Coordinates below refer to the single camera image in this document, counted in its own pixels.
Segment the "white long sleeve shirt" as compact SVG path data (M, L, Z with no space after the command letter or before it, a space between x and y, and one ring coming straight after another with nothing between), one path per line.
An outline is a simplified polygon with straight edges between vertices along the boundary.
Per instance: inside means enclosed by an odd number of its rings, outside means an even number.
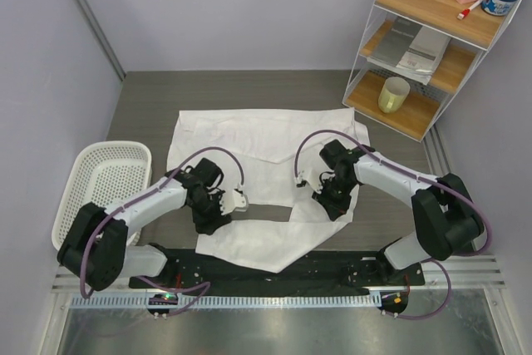
M278 273L348 226L357 190L351 193L348 212L331 221L313 200L311 189L295 184L295 170L327 170L319 152L335 136L324 134L326 129L341 131L365 145L370 142L367 128L347 108L181 111L167 155L168 169L206 149L204 157L224 172L223 188L232 190L243 182L250 204L291 209L285 221L246 216L212 235L202 234L196 253Z

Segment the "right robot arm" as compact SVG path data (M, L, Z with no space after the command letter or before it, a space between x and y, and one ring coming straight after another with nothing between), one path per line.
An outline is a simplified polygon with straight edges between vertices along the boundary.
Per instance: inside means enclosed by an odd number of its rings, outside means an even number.
M319 153L329 170L320 179L316 200L331 221L345 215L351 193L362 185L377 188L407 205L414 231L385 246L376 255L375 272L380 281L394 284L406 269L422 261L444 261L469 248L485 231L479 213L460 177L419 175L388 160L373 148L348 149L338 140Z

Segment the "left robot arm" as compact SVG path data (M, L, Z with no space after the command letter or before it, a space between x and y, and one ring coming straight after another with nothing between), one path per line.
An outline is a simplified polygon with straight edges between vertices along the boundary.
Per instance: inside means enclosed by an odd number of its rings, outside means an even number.
M191 209L199 234L213 234L232 219L220 208L224 191L214 184L223 180L224 173L214 162L203 158L195 167L172 173L175 176L167 172L123 205L106 209L93 202L83 205L57 252L58 263L95 291L121 278L131 278L141 287L141 276L161 288L175 285L178 260L171 250L158 244L129 246L128 239L162 215L185 206Z

